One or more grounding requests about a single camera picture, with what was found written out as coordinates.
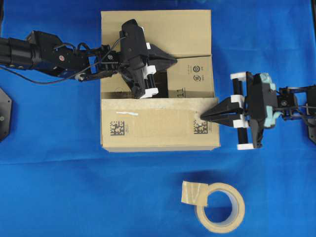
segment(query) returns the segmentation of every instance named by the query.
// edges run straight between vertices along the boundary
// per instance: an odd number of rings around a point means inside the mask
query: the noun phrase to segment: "box flap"
[[[103,99],[101,103],[103,147],[107,150],[212,150],[219,146],[218,124],[199,119],[217,99]]]
[[[175,57],[211,55],[211,10],[102,11],[101,17],[102,44],[112,45],[122,24],[135,19],[147,42]]]
[[[214,97],[212,58],[180,58],[167,70],[169,98]]]

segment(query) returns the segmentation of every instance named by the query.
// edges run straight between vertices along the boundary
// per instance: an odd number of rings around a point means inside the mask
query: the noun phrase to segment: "blue background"
[[[212,9],[220,99],[232,94],[232,72],[269,72],[277,87],[315,83],[309,0],[7,0],[2,36],[40,30],[98,47],[101,10],[142,9]],[[301,121],[279,119],[254,151],[237,151],[236,131],[221,126],[222,147],[212,152],[110,154],[99,145],[99,86],[38,86],[0,72],[14,101],[11,134],[0,143],[0,236],[216,236],[180,202],[183,180],[241,192],[244,221],[226,236],[316,235],[316,146]],[[209,204],[220,211],[213,218],[227,216],[227,199]]]

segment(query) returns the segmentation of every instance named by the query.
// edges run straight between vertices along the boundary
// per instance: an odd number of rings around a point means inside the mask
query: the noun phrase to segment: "open cardboard box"
[[[103,11],[102,44],[119,38],[135,19],[147,42],[178,59],[156,73],[159,96],[132,99],[119,74],[101,80],[101,144],[110,152],[212,150],[220,146],[219,126],[199,116],[217,104],[211,58],[210,10]]]

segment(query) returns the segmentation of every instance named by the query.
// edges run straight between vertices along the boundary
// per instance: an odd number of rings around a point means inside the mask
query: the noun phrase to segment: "packing tape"
[[[205,214],[204,207],[207,206],[207,198],[213,192],[225,193],[232,203],[232,212],[223,222],[211,222]],[[228,184],[214,183],[208,185],[183,181],[181,202],[195,205],[198,220],[204,227],[214,233],[233,231],[241,224],[245,215],[245,203],[241,194]]]

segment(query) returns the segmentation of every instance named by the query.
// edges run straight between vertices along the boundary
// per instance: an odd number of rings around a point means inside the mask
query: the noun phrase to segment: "black cable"
[[[303,122],[304,122],[308,127],[316,127],[316,125],[311,124],[310,122],[308,122],[308,119],[307,119],[306,115],[303,114],[302,111],[300,111],[300,110],[296,110],[296,111],[301,115],[301,118],[302,118]]]
[[[15,72],[15,71],[12,71],[12,70],[10,70],[10,69],[8,69],[8,68],[5,68],[5,67],[2,67],[2,66],[0,66],[0,69],[5,70],[5,71],[7,71],[7,72],[9,72],[9,73],[13,73],[13,74],[15,74],[16,76],[19,76],[19,77],[21,77],[21,78],[23,78],[23,79],[25,79],[25,80],[27,80],[27,81],[29,81],[29,82],[31,82],[31,83],[38,84],[38,85],[55,84],[55,83],[59,83],[59,82],[62,82],[62,81],[64,81],[64,80],[67,80],[66,78],[63,78],[63,79],[60,79],[60,80],[54,80],[54,81],[48,81],[48,82],[41,82],[41,81],[36,81],[36,80],[29,79],[29,78],[23,76],[22,74],[19,74],[19,73]]]
[[[77,52],[76,47],[71,43],[62,43],[61,45],[55,46],[54,49],[57,50],[57,49],[64,47],[64,46],[70,46],[71,48],[73,48],[74,53]]]
[[[54,81],[48,81],[48,82],[41,82],[41,81],[36,81],[36,80],[29,79],[29,78],[23,76],[22,74],[19,74],[19,73],[15,72],[15,71],[12,71],[12,70],[10,70],[10,69],[8,69],[8,68],[5,68],[5,67],[2,67],[2,66],[0,66],[0,69],[5,70],[5,71],[7,71],[7,72],[9,72],[9,73],[15,74],[16,76],[19,76],[19,77],[23,78],[24,80],[27,80],[27,81],[29,81],[29,82],[31,82],[31,83],[34,83],[34,84],[38,84],[38,85],[56,84],[56,83],[59,83],[59,82],[68,80],[68,79],[70,79],[70,78],[72,78],[72,77],[75,77],[75,76],[77,76],[77,75],[79,75],[79,74],[85,72],[85,71],[88,70],[89,68],[91,68],[91,67],[93,67],[93,66],[95,66],[95,65],[97,65],[97,64],[99,64],[99,63],[101,63],[101,62],[109,55],[109,53],[116,47],[116,45],[119,43],[119,41],[122,40],[122,39],[124,39],[124,38],[126,38],[126,37],[119,38],[117,41],[115,41],[115,43],[113,44],[113,46],[112,46],[112,47],[110,48],[110,50],[102,57],[102,59],[101,59],[100,62],[96,62],[96,63],[94,63],[94,64],[92,64],[92,65],[86,67],[85,69],[81,70],[80,72],[75,73],[75,74],[73,74],[73,75],[71,75],[71,76],[69,76],[69,77],[67,77],[67,78],[62,78],[62,79],[60,79],[60,80],[54,80]]]
[[[86,43],[80,43],[80,44],[78,44],[78,46],[77,46],[77,51],[79,51],[80,50],[80,47],[81,46],[83,46],[86,50],[88,50],[88,51],[90,51],[91,49],[90,49],[90,47],[86,44]]]

